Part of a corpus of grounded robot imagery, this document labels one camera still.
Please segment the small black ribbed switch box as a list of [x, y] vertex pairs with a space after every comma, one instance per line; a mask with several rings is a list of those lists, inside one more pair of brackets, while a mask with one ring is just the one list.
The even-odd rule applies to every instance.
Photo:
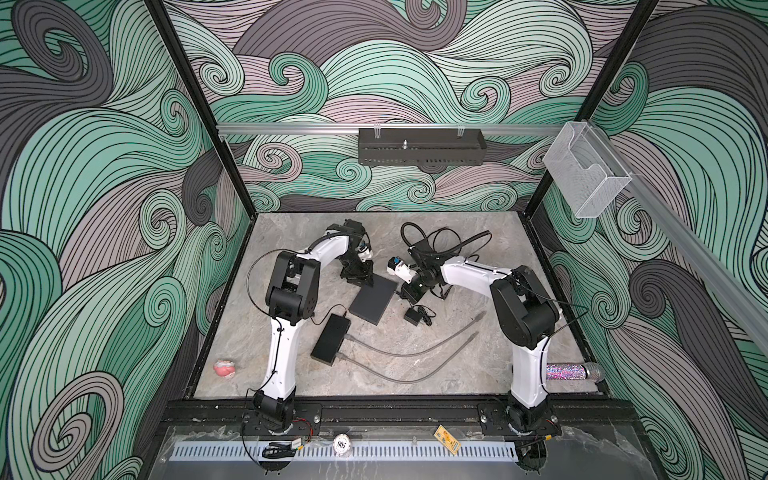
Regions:
[[310, 353], [310, 357], [324, 365], [332, 366], [350, 325], [351, 320], [349, 318], [331, 314]]

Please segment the black wall power adapter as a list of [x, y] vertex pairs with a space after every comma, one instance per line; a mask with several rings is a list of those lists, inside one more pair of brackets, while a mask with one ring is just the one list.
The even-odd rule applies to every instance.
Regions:
[[404, 319], [414, 326], [418, 326], [423, 321], [423, 318], [422, 312], [414, 307], [408, 308], [404, 314]]

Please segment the large black switch box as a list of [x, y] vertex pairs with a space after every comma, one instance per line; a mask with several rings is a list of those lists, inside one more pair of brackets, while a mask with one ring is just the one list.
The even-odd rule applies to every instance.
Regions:
[[352, 301], [349, 312], [374, 326], [377, 326], [398, 287], [395, 281], [374, 274], [372, 283], [365, 284]]

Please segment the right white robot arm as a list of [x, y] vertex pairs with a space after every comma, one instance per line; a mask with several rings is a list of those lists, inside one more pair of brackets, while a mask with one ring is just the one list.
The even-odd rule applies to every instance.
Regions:
[[401, 296], [413, 303], [429, 288], [445, 285], [490, 298], [499, 327], [513, 344], [512, 382], [506, 407], [512, 429], [556, 434], [558, 425], [552, 419], [544, 374], [549, 342], [562, 311], [530, 267], [493, 267], [462, 256], [411, 266], [393, 257], [388, 261], [387, 273], [403, 281]]

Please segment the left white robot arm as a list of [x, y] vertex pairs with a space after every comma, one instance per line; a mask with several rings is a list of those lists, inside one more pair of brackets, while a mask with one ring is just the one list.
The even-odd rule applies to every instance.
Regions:
[[264, 307], [271, 338], [267, 371], [255, 389], [255, 412], [272, 427], [293, 425], [296, 396], [296, 363], [300, 336], [312, 319], [319, 298], [322, 269], [337, 260], [342, 276], [353, 284], [372, 282], [372, 248], [366, 233], [329, 228], [302, 251], [274, 249], [275, 264], [265, 293]]

